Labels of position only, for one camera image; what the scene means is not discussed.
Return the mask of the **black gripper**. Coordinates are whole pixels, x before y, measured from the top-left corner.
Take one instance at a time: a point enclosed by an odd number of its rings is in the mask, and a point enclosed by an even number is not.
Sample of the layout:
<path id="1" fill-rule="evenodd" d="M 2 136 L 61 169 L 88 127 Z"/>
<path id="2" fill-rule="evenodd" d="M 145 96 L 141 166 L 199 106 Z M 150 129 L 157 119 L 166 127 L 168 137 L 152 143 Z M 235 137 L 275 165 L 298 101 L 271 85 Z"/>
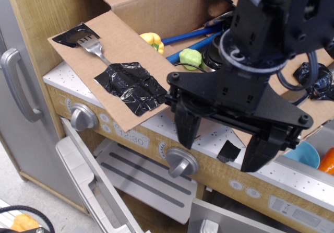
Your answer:
<path id="1" fill-rule="evenodd" d="M 313 125 L 312 117 L 278 95 L 268 77 L 232 69 L 211 73 L 172 72 L 166 104 L 175 113 L 178 141 L 191 149 L 201 118 L 252 135 L 241 172 L 256 172 L 281 149 L 295 148 L 298 136 Z"/>

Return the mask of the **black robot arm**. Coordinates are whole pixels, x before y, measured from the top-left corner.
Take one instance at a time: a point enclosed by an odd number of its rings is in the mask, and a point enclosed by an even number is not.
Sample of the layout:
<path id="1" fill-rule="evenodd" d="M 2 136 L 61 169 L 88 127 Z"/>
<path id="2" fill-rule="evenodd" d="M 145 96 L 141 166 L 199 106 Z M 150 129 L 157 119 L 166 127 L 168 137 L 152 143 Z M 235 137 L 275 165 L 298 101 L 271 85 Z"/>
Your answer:
<path id="1" fill-rule="evenodd" d="M 268 84 L 288 60 L 307 54 L 310 87 L 318 76 L 316 51 L 333 47 L 333 0 L 238 0 L 219 41 L 222 66 L 207 73 L 170 73 L 166 103 L 175 114 L 179 142 L 191 148 L 201 118 L 252 135 L 242 172 L 256 172 L 279 151 L 294 149 L 313 119 Z"/>

